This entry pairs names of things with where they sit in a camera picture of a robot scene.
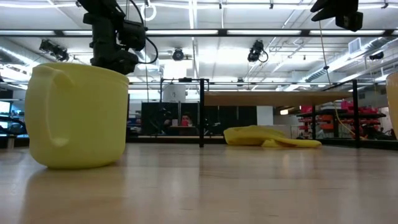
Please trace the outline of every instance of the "yellow towel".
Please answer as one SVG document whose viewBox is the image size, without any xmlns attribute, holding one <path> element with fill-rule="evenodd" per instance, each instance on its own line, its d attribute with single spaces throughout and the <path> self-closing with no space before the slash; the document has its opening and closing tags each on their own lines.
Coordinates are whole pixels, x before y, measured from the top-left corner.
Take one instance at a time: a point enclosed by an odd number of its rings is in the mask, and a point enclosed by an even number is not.
<svg viewBox="0 0 398 224">
<path fill-rule="evenodd" d="M 228 128 L 224 131 L 224 136 L 226 142 L 233 146 L 316 148 L 322 145 L 316 140 L 289 139 L 281 131 L 255 125 Z"/>
</svg>

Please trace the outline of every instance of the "wooden table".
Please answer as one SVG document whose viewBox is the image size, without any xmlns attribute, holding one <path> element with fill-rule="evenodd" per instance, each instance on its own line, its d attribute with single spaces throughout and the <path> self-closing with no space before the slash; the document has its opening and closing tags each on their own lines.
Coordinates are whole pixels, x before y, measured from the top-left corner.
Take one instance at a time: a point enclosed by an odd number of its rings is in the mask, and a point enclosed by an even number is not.
<svg viewBox="0 0 398 224">
<path fill-rule="evenodd" d="M 48 170 L 0 151 L 0 223 L 396 223 L 398 153 L 128 144 L 117 163 Z"/>
<path fill-rule="evenodd" d="M 205 92 L 205 106 L 300 106 L 321 105 L 352 97 L 347 91 Z"/>
</svg>

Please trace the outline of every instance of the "duct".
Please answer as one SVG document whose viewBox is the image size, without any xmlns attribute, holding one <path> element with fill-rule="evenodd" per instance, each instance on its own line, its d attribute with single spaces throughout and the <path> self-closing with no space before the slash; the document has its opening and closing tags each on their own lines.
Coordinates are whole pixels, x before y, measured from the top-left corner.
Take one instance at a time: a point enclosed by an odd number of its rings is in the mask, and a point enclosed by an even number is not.
<svg viewBox="0 0 398 224">
<path fill-rule="evenodd" d="M 6 38 L 0 38 L 0 64 L 16 64 L 26 67 L 34 67 L 50 60 L 31 52 Z"/>
<path fill-rule="evenodd" d="M 365 41 L 364 43 L 363 39 L 361 39 L 362 43 L 360 52 L 350 54 L 349 50 L 347 49 L 336 57 L 327 60 L 327 65 L 329 66 L 328 71 L 332 72 L 341 67 L 344 67 L 345 65 L 354 62 L 354 58 L 374 53 L 375 50 L 380 49 L 381 47 L 386 46 L 395 40 L 397 40 L 395 37 L 379 37 L 376 39 L 368 38 L 368 41 Z M 313 70 L 309 71 L 309 75 L 303 78 L 303 80 L 300 80 L 300 82 L 311 82 L 316 78 L 326 75 L 326 70 L 323 69 L 323 67 L 324 64 L 321 64 L 319 67 L 316 67 Z"/>
<path fill-rule="evenodd" d="M 150 62 L 151 59 L 145 54 L 144 50 L 141 51 L 134 51 L 134 53 L 137 55 L 138 60 L 140 62 Z M 148 72 L 159 72 L 160 67 L 159 67 L 159 59 L 157 59 L 154 63 L 152 64 L 139 64 L 137 65 L 137 68 L 139 70 L 145 70 L 147 69 Z"/>
</svg>

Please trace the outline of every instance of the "person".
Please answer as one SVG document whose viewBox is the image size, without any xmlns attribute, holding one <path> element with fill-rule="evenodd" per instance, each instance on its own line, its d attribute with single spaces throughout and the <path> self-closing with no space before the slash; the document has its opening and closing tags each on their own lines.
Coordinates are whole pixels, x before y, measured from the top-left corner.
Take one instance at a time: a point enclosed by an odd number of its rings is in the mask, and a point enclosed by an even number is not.
<svg viewBox="0 0 398 224">
<path fill-rule="evenodd" d="M 190 113 L 184 113 L 181 117 L 181 126 L 192 126 L 192 119 Z"/>
</svg>

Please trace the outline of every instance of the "fluorescent light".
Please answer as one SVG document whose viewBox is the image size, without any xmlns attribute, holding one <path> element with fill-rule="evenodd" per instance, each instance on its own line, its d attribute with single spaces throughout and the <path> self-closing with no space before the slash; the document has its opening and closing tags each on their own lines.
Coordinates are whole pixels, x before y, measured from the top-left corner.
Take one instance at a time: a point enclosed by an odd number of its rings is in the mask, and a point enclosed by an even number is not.
<svg viewBox="0 0 398 224">
<path fill-rule="evenodd" d="M 228 35 L 299 35 L 301 30 L 227 30 Z"/>
<path fill-rule="evenodd" d="M 356 77 L 358 77 L 358 76 L 360 76 L 360 75 L 358 75 L 358 74 L 350 75 L 350 76 L 347 76 L 347 77 L 345 77 L 345 78 L 342 78 L 342 79 L 339 80 L 338 82 L 350 81 L 350 80 L 353 80 L 354 78 L 356 78 Z"/>
<path fill-rule="evenodd" d="M 380 9 L 383 6 L 384 6 L 383 4 L 376 4 L 371 6 L 358 6 L 358 9 Z"/>
<path fill-rule="evenodd" d="M 65 35 L 93 35 L 92 30 L 65 30 L 63 31 Z"/>
<path fill-rule="evenodd" d="M 0 35 L 55 35 L 53 30 L 0 30 Z"/>
<path fill-rule="evenodd" d="M 5 78 L 22 81 L 22 82 L 30 80 L 30 75 L 26 75 L 21 72 L 14 71 L 7 67 L 4 67 L 2 70 L 0 70 L 0 75 Z"/>
<path fill-rule="evenodd" d="M 356 32 L 350 30 L 323 30 L 322 35 L 381 35 L 385 31 L 384 30 L 358 30 Z M 320 35 L 320 30 L 311 30 L 310 35 Z"/>
<path fill-rule="evenodd" d="M 269 9 L 270 4 L 225 4 L 223 5 L 226 9 Z M 275 4 L 274 9 L 286 9 L 286 10 L 307 10 L 311 9 L 311 5 L 288 5 L 288 4 Z"/>
<path fill-rule="evenodd" d="M 54 5 L 25 5 L 25 4 L 0 4 L 0 7 L 21 8 L 21 9 L 49 9 L 59 7 L 76 7 L 75 3 L 71 4 L 54 4 Z"/>
<path fill-rule="evenodd" d="M 280 115 L 287 115 L 287 114 L 289 114 L 288 110 L 281 110 L 280 111 Z"/>
<path fill-rule="evenodd" d="M 8 85 L 11 86 L 11 87 L 27 90 L 27 85 L 11 85 L 11 84 L 8 84 Z"/>
<path fill-rule="evenodd" d="M 376 82 L 386 81 L 387 76 L 388 75 L 380 76 L 379 78 L 375 79 L 374 81 L 376 81 Z"/>
<path fill-rule="evenodd" d="M 218 30 L 148 30 L 147 35 L 217 35 Z"/>
</svg>

